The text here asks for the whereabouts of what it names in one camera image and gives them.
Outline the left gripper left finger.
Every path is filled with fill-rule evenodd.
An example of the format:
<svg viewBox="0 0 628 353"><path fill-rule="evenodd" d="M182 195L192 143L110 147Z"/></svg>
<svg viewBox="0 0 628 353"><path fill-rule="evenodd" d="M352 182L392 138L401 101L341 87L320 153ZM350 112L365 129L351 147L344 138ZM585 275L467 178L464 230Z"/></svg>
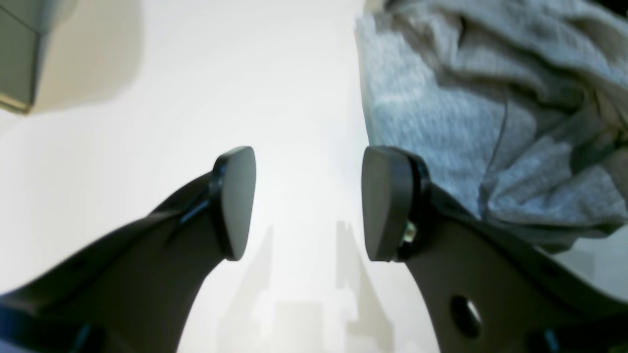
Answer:
<svg viewBox="0 0 628 353"><path fill-rule="evenodd" d="M145 217L1 296L3 353L175 353L198 291L247 246L256 157L213 169Z"/></svg>

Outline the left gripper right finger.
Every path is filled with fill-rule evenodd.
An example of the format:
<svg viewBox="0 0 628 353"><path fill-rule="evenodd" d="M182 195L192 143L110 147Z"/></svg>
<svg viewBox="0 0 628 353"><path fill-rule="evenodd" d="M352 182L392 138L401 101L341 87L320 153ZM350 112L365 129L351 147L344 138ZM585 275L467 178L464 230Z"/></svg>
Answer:
<svg viewBox="0 0 628 353"><path fill-rule="evenodd" d="M361 190L368 258L410 270L443 353L627 351L626 300L475 219L418 155L367 147Z"/></svg>

